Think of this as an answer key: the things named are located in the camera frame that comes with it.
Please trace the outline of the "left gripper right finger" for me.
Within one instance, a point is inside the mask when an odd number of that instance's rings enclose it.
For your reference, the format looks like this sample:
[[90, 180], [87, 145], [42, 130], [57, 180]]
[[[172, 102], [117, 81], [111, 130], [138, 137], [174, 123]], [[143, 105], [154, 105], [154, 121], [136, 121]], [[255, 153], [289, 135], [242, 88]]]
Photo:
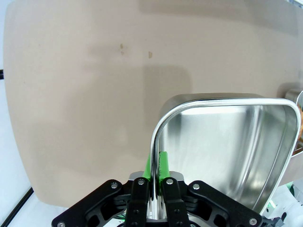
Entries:
[[203, 181], [186, 184], [169, 173], [168, 154], [160, 153], [160, 183], [170, 227], [188, 227], [193, 215], [211, 227], [260, 227], [263, 218]]

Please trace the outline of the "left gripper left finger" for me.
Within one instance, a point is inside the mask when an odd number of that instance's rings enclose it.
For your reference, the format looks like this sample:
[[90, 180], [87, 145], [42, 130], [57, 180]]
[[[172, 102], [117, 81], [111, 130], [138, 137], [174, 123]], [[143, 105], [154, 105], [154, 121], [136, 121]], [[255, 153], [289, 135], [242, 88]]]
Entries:
[[150, 200], [151, 158], [139, 177], [125, 184], [111, 179], [52, 220], [53, 227], [103, 227], [126, 211], [124, 227], [151, 227], [147, 218]]

